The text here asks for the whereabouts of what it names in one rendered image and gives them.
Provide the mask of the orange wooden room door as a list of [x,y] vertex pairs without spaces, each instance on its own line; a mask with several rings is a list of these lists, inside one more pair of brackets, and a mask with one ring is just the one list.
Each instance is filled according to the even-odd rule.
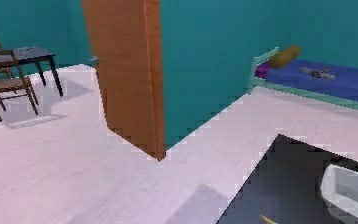
[[81,0],[107,127],[151,157],[166,156],[162,0]]

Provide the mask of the yellow pencil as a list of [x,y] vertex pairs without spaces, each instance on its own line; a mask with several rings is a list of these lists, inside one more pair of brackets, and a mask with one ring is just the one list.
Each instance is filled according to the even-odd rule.
[[263,216],[263,215],[260,215],[260,219],[263,220],[266,224],[278,224],[276,223],[275,221]]

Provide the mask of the bed with blue cover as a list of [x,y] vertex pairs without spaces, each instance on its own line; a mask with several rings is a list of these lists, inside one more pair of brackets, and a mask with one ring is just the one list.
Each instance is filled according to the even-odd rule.
[[[311,98],[358,110],[358,68],[325,64],[298,58],[281,68],[271,68],[268,61],[280,52],[278,47],[255,56],[250,71],[250,89],[268,89]],[[334,80],[319,79],[299,71],[300,68],[328,69]]]

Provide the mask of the grey object on bed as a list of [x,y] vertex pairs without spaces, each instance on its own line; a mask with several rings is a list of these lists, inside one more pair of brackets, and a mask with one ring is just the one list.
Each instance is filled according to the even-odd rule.
[[327,80],[335,79],[335,76],[333,74],[330,74],[328,69],[314,70],[309,68],[300,68],[299,71],[308,74],[314,78],[327,79]]

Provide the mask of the olive yellow pillow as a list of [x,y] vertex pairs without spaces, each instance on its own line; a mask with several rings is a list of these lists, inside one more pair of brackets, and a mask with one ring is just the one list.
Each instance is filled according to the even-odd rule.
[[268,64],[271,68],[281,68],[287,65],[290,61],[296,59],[301,51],[298,45],[290,46],[275,55],[271,56]]

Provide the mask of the black small table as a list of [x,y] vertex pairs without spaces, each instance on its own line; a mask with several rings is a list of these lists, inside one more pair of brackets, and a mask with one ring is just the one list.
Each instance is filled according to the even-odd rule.
[[34,64],[36,66],[43,85],[46,85],[46,81],[44,77],[44,71],[41,67],[41,62],[47,62],[50,66],[59,95],[63,96],[61,82],[54,61],[55,53],[51,53],[36,46],[14,48],[13,52],[20,65]]

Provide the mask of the black dining table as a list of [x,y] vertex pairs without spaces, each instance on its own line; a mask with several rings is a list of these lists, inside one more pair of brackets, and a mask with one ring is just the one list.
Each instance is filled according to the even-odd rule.
[[344,224],[321,196],[325,169],[338,165],[358,172],[358,161],[277,135],[216,224]]

